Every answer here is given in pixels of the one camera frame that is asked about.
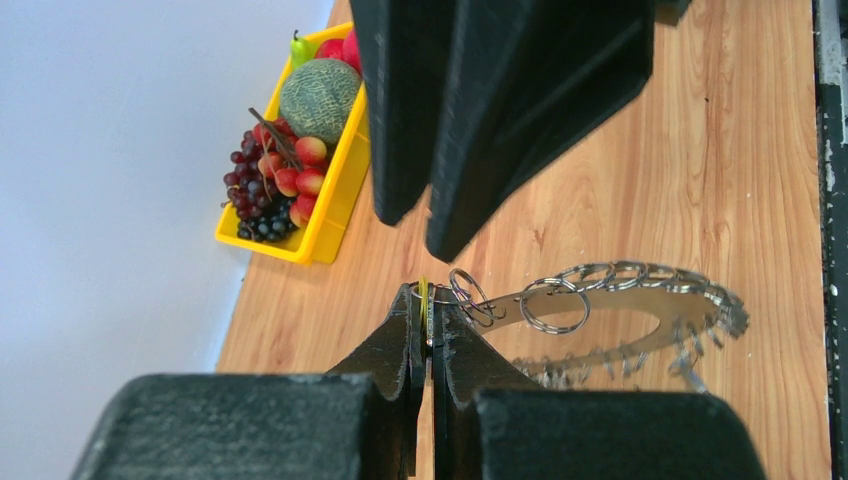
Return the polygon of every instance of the metal key ring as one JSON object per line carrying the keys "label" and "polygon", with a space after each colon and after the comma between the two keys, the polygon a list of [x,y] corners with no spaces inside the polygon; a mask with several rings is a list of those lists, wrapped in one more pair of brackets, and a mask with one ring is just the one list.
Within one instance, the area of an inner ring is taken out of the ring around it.
{"label": "metal key ring", "polygon": [[666,287],[677,280],[677,269],[669,267],[668,265],[662,265],[659,263],[650,263],[648,264],[648,278],[646,280],[652,280],[651,277],[653,274],[659,275],[668,275],[668,278],[659,278],[653,282],[643,281],[642,286],[645,288],[660,288]]}
{"label": "metal key ring", "polygon": [[574,275],[575,273],[580,275],[579,276],[580,281],[583,281],[589,275],[593,275],[593,274],[596,274],[596,273],[603,273],[604,278],[601,278],[600,280],[598,280],[594,283],[591,283],[589,285],[585,285],[585,286],[580,287],[580,288],[577,288],[575,286],[574,289],[572,289],[572,291],[569,291],[569,292],[562,292],[559,289],[555,289],[555,293],[557,293],[557,294],[559,294],[559,293],[583,293],[587,290],[593,290],[595,288],[604,288],[607,284],[609,284],[609,282],[612,281],[613,278],[615,278],[615,266],[613,265],[612,262],[609,262],[609,263],[584,263],[584,264],[581,264],[581,265],[577,265],[575,267],[571,267],[567,270],[563,270],[562,272],[559,272],[556,275],[554,275],[553,278],[562,279],[563,281],[568,282],[572,286],[574,286],[573,283],[571,283],[569,280],[566,280],[566,277],[570,277],[570,276]]}
{"label": "metal key ring", "polygon": [[[629,279],[622,278],[621,283],[616,282],[616,280],[619,280],[619,273],[633,271],[636,272],[635,277]],[[645,262],[632,262],[630,260],[619,260],[617,262],[613,262],[613,279],[607,284],[606,289],[608,292],[618,292],[621,290],[627,290],[628,288],[637,287],[648,277],[648,272],[648,264]]]}
{"label": "metal key ring", "polygon": [[[495,320],[500,320],[506,317],[506,309],[504,309],[504,312],[501,315],[495,315],[493,312],[494,307],[492,307],[491,305],[487,307],[481,307],[479,304],[475,303],[474,300],[471,298],[471,293],[459,286],[459,282],[456,280],[457,276],[468,282],[469,285],[473,286],[477,290],[477,292],[480,294],[480,297],[483,299],[484,304],[489,303],[489,297],[486,296],[486,293],[480,287],[480,284],[478,284],[477,281],[474,280],[474,277],[472,277],[471,274],[469,274],[465,270],[461,268],[454,268],[448,274],[451,290],[453,290],[454,295],[464,300],[464,302],[462,303],[466,304],[465,306],[461,306],[460,308],[462,308],[462,310],[465,311],[466,315],[471,317],[474,322],[477,322],[483,328],[489,328],[495,324]],[[471,307],[474,310],[477,310],[481,314],[485,315],[489,319],[489,322],[481,322],[474,315],[472,315],[471,312],[466,310],[467,307]]]}
{"label": "metal key ring", "polygon": [[[551,324],[539,320],[535,315],[530,313],[530,310],[527,308],[527,293],[533,287],[537,287],[539,285],[553,285],[555,287],[564,287],[570,290],[569,292],[565,293],[576,293],[577,295],[579,295],[580,300],[583,302],[583,318],[580,319],[580,321],[575,323],[574,325],[570,325],[567,327],[555,327]],[[586,297],[586,294],[583,292],[579,292],[577,290],[577,286],[573,283],[558,277],[540,278],[539,280],[536,280],[530,285],[527,285],[527,287],[525,287],[524,290],[521,291],[521,295],[519,296],[518,309],[519,311],[521,311],[521,316],[524,317],[524,320],[527,320],[527,323],[529,323],[531,327],[535,328],[536,330],[545,333],[550,333],[553,335],[563,335],[579,329],[580,327],[586,324],[587,320],[589,320],[589,314],[592,311],[589,305],[589,299]]]}

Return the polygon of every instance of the wood grain surface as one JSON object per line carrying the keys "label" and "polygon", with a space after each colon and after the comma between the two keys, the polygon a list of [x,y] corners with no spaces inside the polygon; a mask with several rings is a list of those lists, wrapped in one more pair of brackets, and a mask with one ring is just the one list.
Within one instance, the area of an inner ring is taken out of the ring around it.
{"label": "wood grain surface", "polygon": [[[349,18],[340,0],[330,23]],[[830,478],[811,3],[695,0],[677,28],[657,26],[655,52],[642,95],[513,195],[455,265],[490,296],[620,258],[730,287],[751,327],[723,351],[708,346],[698,373],[743,419],[771,478]],[[424,247],[426,218],[422,202],[398,228],[380,224],[369,179],[335,264],[254,255],[219,370],[330,368],[401,283],[447,281],[451,266]],[[488,339],[507,358],[557,357],[652,324],[599,312],[566,338],[521,324]],[[628,384],[593,375],[590,386],[680,389],[670,359],[652,356]],[[432,478],[431,418],[420,418],[418,473]]]}

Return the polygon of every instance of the keyring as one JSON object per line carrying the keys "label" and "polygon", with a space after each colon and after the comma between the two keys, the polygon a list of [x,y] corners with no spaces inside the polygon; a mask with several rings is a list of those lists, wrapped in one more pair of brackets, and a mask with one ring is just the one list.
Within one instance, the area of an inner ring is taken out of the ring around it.
{"label": "keyring", "polygon": [[[574,325],[570,325],[567,327],[556,327],[539,320],[535,315],[530,313],[530,310],[527,309],[527,293],[533,287],[537,287],[539,285],[554,285],[556,287],[564,287],[570,290],[565,293],[576,293],[577,295],[579,295],[580,300],[583,302],[583,318],[580,319],[580,321],[575,323]],[[518,309],[521,311],[521,316],[524,317],[524,320],[527,320],[527,323],[529,323],[531,327],[541,332],[551,333],[554,335],[563,335],[579,329],[580,327],[586,324],[587,320],[589,320],[589,314],[592,310],[589,306],[589,299],[586,297],[585,293],[579,292],[577,286],[569,282],[568,280],[557,277],[540,278],[539,280],[536,280],[530,285],[527,285],[527,287],[525,287],[524,290],[521,291],[521,295],[519,296]]]}
{"label": "keyring", "polygon": [[[619,273],[636,272],[636,275],[631,278],[622,278],[620,283],[616,283]],[[619,260],[613,262],[613,279],[607,284],[608,292],[618,292],[627,290],[628,288],[638,287],[642,281],[648,278],[648,264],[644,262],[632,262],[630,260]]]}
{"label": "keyring", "polygon": [[[595,283],[585,285],[583,287],[577,288],[573,283],[566,280],[566,277],[570,277],[575,273],[580,274],[580,281],[586,280],[586,277],[589,275],[594,275],[596,273],[603,273],[604,278],[596,281]],[[562,292],[558,289],[555,289],[555,293],[583,293],[587,290],[593,290],[596,288],[601,288],[609,284],[613,278],[615,278],[615,265],[612,262],[608,263],[584,263],[582,265],[577,265],[575,267],[571,267],[567,270],[563,270],[558,274],[554,275],[553,278],[562,279],[565,282],[571,283],[574,287],[570,292]]]}
{"label": "keyring", "polygon": [[454,295],[456,295],[457,297],[462,297],[462,300],[464,301],[464,303],[467,303],[467,306],[470,306],[474,310],[477,310],[478,312],[482,313],[483,315],[485,315],[489,319],[488,323],[483,323],[479,319],[477,319],[474,315],[471,315],[471,313],[468,310],[466,310],[466,307],[464,307],[464,306],[460,307],[460,308],[462,308],[463,311],[465,311],[466,315],[471,317],[471,319],[474,322],[477,322],[477,324],[480,325],[483,328],[489,328],[489,327],[491,327],[492,325],[495,324],[495,320],[500,320],[500,319],[506,317],[506,310],[504,310],[504,313],[501,314],[501,315],[495,315],[494,312],[493,312],[494,307],[492,307],[491,305],[489,305],[487,307],[481,307],[480,305],[475,303],[474,300],[471,298],[471,293],[469,293],[464,288],[459,286],[459,282],[456,281],[457,276],[461,277],[463,280],[468,282],[469,285],[471,285],[475,289],[477,289],[477,292],[480,294],[480,297],[483,299],[483,303],[489,303],[489,297],[486,296],[486,293],[483,292],[483,289],[480,287],[480,285],[477,283],[477,281],[474,280],[474,277],[472,277],[471,274],[469,274],[465,270],[463,270],[461,268],[454,268],[448,274],[448,279],[450,280],[451,290],[453,290]]}

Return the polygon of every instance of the cantaloupe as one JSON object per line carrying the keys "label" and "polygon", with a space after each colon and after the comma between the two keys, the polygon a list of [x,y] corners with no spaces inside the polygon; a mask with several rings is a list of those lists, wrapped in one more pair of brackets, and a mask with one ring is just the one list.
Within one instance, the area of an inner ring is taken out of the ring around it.
{"label": "cantaloupe", "polygon": [[280,116],[298,137],[318,137],[336,143],[361,81],[356,70],[341,60],[310,60],[283,83]]}

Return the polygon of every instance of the fake fruit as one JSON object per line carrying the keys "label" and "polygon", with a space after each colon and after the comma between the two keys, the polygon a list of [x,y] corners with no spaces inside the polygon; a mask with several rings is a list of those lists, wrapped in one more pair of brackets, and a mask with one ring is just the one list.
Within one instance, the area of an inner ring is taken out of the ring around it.
{"label": "fake fruit", "polygon": [[257,218],[238,223],[238,237],[254,242],[275,243],[285,240],[297,228],[289,218],[294,199],[280,197],[269,204]]}
{"label": "fake fruit", "polygon": [[259,172],[266,178],[274,178],[274,172],[283,168],[285,161],[277,152],[268,152],[259,159]]}
{"label": "fake fruit", "polygon": [[299,190],[297,187],[297,169],[281,168],[274,172],[274,183],[277,188],[287,197],[296,197]]}
{"label": "fake fruit", "polygon": [[291,54],[289,55],[292,71],[312,60],[312,58],[315,57],[316,50],[318,50],[317,45],[303,37],[298,37],[297,30],[295,30],[294,35],[292,35]]}
{"label": "fake fruit", "polygon": [[301,194],[297,196],[295,203],[297,203],[297,210],[300,212],[301,218],[307,222],[312,218],[312,211],[315,210],[315,203],[317,201],[318,197],[314,195]]}
{"label": "fake fruit", "polygon": [[[321,191],[321,185],[324,184],[324,172],[318,170],[317,168],[310,167],[304,169],[297,175],[295,179],[295,186],[297,191],[300,193],[305,193],[307,195],[315,195]],[[286,192],[280,188],[280,191],[285,195]]]}
{"label": "fake fruit", "polygon": [[362,75],[362,61],[359,58],[359,41],[356,39],[356,31],[351,30],[342,43],[342,61]]}
{"label": "fake fruit", "polygon": [[343,43],[343,38],[331,38],[324,40],[324,43],[322,43],[315,52],[315,58],[335,58],[336,60],[341,60]]}
{"label": "fake fruit", "polygon": [[333,58],[307,62],[280,89],[280,116],[295,135],[336,143],[359,92],[359,74]]}
{"label": "fake fruit", "polygon": [[318,165],[327,158],[327,144],[316,137],[303,137],[294,144],[297,158],[304,165]]}
{"label": "fake fruit", "polygon": [[274,137],[271,136],[271,132],[262,126],[261,123],[257,123],[256,126],[253,127],[253,138],[259,144],[259,148],[262,149],[263,152],[265,151],[265,148],[274,148]]}
{"label": "fake fruit", "polygon": [[294,132],[291,131],[291,127],[289,126],[289,122],[287,122],[285,118],[277,117],[277,119],[274,120],[273,124],[274,128],[276,128],[277,131],[282,133],[283,135],[287,137],[294,135]]}
{"label": "fake fruit", "polygon": [[300,210],[297,208],[297,202],[293,203],[291,208],[289,209],[289,218],[291,222],[295,224],[298,228],[303,228],[306,226],[306,223],[309,221],[308,219],[304,219],[300,213]]}

